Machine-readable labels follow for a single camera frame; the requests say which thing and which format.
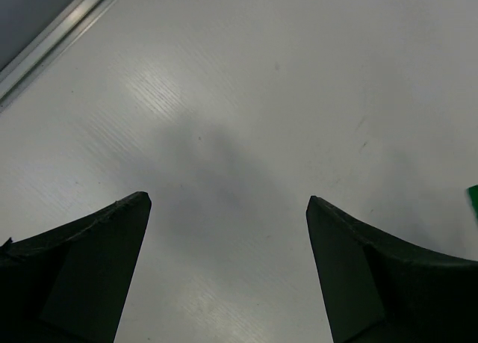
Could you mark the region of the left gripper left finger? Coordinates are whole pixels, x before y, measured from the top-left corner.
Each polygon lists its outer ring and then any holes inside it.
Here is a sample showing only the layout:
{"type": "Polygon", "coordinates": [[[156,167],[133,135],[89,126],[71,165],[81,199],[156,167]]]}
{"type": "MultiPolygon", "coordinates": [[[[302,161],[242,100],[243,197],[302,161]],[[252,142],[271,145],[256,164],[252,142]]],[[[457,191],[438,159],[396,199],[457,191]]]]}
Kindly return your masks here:
{"type": "Polygon", "coordinates": [[[152,207],[135,192],[1,245],[2,342],[113,342],[152,207]]]}

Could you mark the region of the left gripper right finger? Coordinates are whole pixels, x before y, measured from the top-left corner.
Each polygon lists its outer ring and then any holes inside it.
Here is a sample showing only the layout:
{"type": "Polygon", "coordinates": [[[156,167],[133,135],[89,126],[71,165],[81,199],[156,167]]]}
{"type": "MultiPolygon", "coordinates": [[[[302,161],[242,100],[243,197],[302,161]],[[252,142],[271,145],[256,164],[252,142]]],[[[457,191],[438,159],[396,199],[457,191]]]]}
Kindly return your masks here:
{"type": "Polygon", "coordinates": [[[475,342],[477,263],[411,244],[319,197],[306,221],[334,342],[475,342]]]}

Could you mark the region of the green t-shirt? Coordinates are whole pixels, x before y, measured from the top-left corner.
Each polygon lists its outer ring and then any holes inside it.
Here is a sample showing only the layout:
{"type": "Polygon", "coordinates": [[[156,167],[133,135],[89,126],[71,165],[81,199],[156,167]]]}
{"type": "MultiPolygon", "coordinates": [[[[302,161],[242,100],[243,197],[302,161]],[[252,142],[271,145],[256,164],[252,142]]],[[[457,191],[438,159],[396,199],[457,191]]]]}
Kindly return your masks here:
{"type": "Polygon", "coordinates": [[[466,193],[468,195],[469,202],[471,204],[471,208],[474,213],[474,217],[476,220],[478,220],[478,185],[474,185],[469,187],[466,190],[466,193]]]}

